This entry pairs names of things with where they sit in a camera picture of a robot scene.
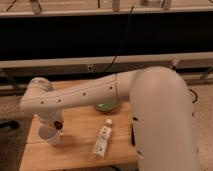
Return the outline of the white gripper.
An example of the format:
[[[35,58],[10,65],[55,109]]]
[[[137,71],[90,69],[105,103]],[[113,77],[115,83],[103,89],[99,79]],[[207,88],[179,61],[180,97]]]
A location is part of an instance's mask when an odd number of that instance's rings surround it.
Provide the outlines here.
[[[43,124],[55,128],[54,127],[54,122],[55,121],[60,121],[60,122],[63,123],[62,111],[61,110],[56,110],[56,111],[50,111],[50,112],[42,113],[39,116],[39,119],[40,119],[40,121]]]

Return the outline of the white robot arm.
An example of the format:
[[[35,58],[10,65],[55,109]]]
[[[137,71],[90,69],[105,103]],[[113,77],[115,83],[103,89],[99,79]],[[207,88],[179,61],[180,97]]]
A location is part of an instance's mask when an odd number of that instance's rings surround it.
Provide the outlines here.
[[[130,103],[140,171],[201,171],[190,91],[169,68],[116,73],[61,90],[36,77],[28,84],[20,108],[49,124],[61,109],[113,100]]]

